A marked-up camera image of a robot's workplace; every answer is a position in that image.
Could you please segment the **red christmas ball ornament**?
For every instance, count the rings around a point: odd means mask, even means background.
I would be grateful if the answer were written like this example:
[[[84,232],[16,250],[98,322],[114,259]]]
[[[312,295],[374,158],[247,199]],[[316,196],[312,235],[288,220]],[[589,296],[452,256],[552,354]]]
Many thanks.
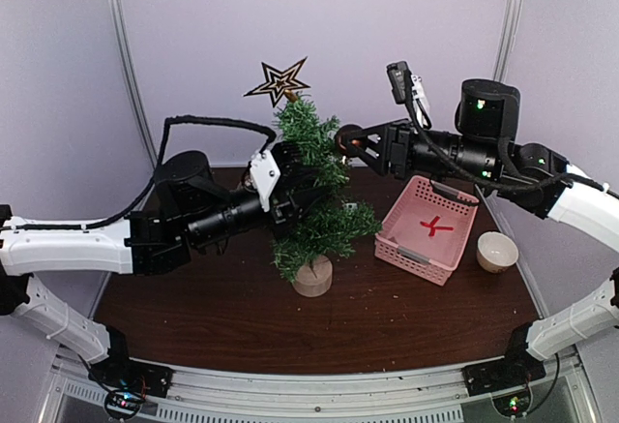
[[[361,128],[358,125],[347,124],[342,126],[335,134],[334,141],[337,151],[344,157],[356,158],[358,156],[358,140],[354,135]]]

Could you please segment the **gold star ornament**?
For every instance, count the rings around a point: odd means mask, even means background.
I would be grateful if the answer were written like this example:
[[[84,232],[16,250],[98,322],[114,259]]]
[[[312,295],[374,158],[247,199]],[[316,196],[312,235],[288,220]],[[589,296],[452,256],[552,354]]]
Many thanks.
[[[310,86],[299,79],[299,74],[303,69],[307,58],[295,62],[290,67],[280,70],[274,66],[261,63],[264,80],[244,94],[244,97],[255,97],[267,95],[272,107],[276,107],[284,97],[285,91],[297,91],[310,89]]]

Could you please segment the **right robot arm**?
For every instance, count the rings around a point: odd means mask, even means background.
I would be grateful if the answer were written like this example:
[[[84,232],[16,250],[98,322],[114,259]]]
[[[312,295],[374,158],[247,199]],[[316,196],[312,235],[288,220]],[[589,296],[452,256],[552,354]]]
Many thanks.
[[[541,219],[574,227],[612,250],[618,248],[618,195],[548,147],[516,144],[516,88],[487,79],[465,80],[455,134],[430,129],[418,83],[396,76],[392,93],[409,119],[365,129],[341,127],[334,138],[341,155],[361,159],[382,176],[404,178],[425,171],[460,178]]]

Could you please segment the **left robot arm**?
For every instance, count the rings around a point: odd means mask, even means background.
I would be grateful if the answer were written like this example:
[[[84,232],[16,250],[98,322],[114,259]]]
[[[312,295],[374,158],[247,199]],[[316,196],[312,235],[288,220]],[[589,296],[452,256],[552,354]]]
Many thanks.
[[[288,142],[255,153],[245,184],[220,186],[205,153],[186,151],[157,166],[147,190],[159,206],[105,221],[43,222],[1,208],[1,313],[21,317],[49,340],[101,367],[119,388],[139,378],[122,333],[88,319],[44,286],[43,271],[152,276],[187,263],[192,252],[256,227],[287,232],[326,195]]]

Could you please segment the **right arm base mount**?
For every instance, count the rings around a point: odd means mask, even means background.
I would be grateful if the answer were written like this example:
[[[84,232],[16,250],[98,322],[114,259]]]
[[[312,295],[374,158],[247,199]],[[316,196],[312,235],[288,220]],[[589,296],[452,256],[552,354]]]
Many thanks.
[[[528,415],[534,407],[530,384],[546,376],[544,362],[527,352],[527,334],[532,325],[524,323],[512,332],[502,358],[462,369],[468,395],[492,394],[494,409],[504,417]]]

